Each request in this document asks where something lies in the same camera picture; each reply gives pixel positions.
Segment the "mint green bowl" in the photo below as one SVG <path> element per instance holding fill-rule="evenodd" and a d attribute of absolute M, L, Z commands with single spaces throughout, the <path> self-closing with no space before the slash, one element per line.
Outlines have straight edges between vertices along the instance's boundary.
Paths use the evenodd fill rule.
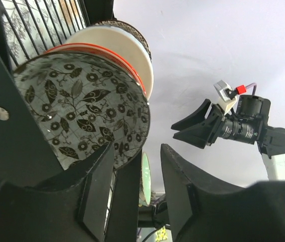
<path fill-rule="evenodd" d="M 146 152 L 141 156 L 141 176 L 139 185 L 139 206 L 149 206 L 152 197 L 151 170 Z"/>

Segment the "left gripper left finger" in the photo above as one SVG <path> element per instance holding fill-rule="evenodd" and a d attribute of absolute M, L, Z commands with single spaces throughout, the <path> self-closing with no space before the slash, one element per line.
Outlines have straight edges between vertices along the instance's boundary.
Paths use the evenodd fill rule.
<path fill-rule="evenodd" d="M 0 241 L 102 241 L 112 143 L 35 187 L 0 180 Z"/>

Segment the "grey leaf patterned bowl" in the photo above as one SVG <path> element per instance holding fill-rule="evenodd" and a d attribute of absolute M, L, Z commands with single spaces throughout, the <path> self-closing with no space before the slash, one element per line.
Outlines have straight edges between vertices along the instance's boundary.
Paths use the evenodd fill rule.
<path fill-rule="evenodd" d="M 131 74 L 95 54 L 62 51 L 14 70 L 16 87 L 63 168 L 105 143 L 114 169 L 129 164 L 150 130 L 150 107 Z"/>

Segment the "brown patterned bowl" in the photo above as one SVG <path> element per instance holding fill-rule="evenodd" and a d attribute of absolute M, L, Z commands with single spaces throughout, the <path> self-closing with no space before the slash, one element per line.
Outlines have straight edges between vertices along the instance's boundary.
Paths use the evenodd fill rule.
<path fill-rule="evenodd" d="M 133 27 L 129 23 L 121 21 L 121 20 L 113 19 L 113 20 L 99 21 L 99 22 L 89 25 L 89 27 L 93 27 L 93 26 L 111 26 L 111 27 L 122 29 L 123 31 L 132 35 L 138 42 L 141 43 L 141 45 L 144 47 L 144 49 L 148 53 L 150 60 L 152 61 L 152 53 L 150 51 L 150 47 L 149 47 L 147 40 L 135 27 Z"/>

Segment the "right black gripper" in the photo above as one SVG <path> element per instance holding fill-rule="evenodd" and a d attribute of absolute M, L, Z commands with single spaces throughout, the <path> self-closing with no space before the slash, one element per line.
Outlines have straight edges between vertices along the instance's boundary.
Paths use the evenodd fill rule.
<path fill-rule="evenodd" d="M 271 102 L 255 95 L 241 95 L 236 111 L 223 114 L 214 104 L 205 119 L 211 101 L 205 99 L 201 106 L 186 118 L 172 124 L 176 130 L 173 138 L 200 149 L 211 146 L 217 138 L 254 144 L 267 126 Z"/>

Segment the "black wire dish rack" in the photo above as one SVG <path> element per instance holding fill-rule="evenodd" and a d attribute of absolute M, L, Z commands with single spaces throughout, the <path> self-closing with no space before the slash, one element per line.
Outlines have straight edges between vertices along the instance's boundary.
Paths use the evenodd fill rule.
<path fill-rule="evenodd" d="M 0 241 L 136 241 L 145 88 L 128 64 L 36 47 L 17 60 L 0 1 Z"/>

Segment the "red floral bowl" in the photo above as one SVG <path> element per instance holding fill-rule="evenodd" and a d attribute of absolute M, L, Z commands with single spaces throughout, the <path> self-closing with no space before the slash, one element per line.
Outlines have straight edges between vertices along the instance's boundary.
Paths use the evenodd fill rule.
<path fill-rule="evenodd" d="M 145 97 L 147 96 L 144 84 L 141 81 L 141 78 L 138 72 L 134 69 L 134 67 L 128 61 L 126 61 L 122 56 L 118 55 L 117 53 L 105 47 L 91 44 L 91 43 L 70 43 L 70 44 L 62 44 L 62 45 L 53 47 L 47 50 L 45 53 L 50 53 L 54 51 L 80 51 L 80 52 L 92 53 L 100 57 L 104 57 L 107 60 L 114 62 L 115 64 L 121 66 L 123 69 L 128 71 L 134 77 L 136 82 L 140 85 Z"/>

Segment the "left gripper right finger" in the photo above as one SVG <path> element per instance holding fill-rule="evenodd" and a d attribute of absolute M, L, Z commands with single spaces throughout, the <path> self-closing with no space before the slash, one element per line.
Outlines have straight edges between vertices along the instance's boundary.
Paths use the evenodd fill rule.
<path fill-rule="evenodd" d="M 285 241 L 285 181 L 242 188 L 160 149 L 173 241 Z"/>

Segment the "plain white bowl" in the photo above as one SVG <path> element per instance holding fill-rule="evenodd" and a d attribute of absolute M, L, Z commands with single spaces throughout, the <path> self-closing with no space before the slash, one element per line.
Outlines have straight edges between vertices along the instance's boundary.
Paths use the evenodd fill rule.
<path fill-rule="evenodd" d="M 147 99 L 150 99 L 154 86 L 152 61 L 143 44 L 132 34 L 113 26 L 91 26 L 77 31 L 65 43 L 95 44 L 123 57 L 138 73 L 144 85 Z"/>

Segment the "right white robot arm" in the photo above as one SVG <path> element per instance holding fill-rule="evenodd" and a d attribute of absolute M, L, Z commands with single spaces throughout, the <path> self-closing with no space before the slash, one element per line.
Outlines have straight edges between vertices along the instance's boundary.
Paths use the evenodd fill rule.
<path fill-rule="evenodd" d="M 235 96 L 216 104 L 205 99 L 171 126 L 173 138 L 203 149 L 217 138 L 257 144 L 269 180 L 285 180 L 285 128 L 268 125 L 271 102 L 255 95 Z"/>

